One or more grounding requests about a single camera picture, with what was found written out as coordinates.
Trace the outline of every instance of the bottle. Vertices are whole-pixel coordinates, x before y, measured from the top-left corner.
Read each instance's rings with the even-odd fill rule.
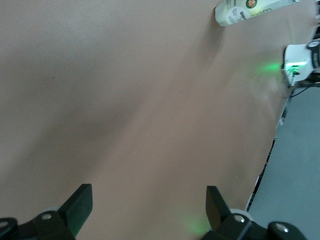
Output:
[[[300,0],[223,0],[215,7],[215,20],[225,27]]]

